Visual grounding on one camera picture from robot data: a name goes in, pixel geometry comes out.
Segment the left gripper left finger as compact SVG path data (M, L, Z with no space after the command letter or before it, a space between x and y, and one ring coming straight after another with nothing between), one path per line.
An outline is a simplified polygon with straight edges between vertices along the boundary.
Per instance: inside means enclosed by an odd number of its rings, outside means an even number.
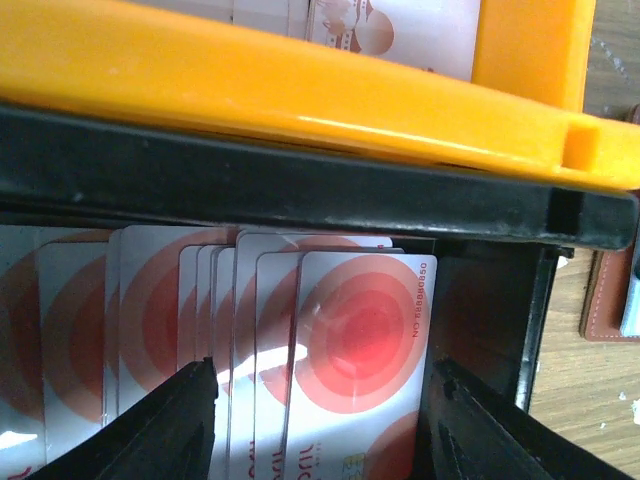
M32 479L206 479L215 434L213 359L187 364Z

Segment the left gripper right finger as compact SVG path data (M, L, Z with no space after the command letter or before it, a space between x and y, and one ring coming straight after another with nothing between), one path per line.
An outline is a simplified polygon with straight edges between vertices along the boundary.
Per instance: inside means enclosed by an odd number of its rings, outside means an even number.
M428 426L437 479L627 479L451 359L433 365Z

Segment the brown leather card holder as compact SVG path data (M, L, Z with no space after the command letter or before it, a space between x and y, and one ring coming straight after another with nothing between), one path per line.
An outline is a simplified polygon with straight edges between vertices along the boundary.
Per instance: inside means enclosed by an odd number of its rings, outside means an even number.
M580 335L591 342L639 342L639 221L631 244L594 254Z

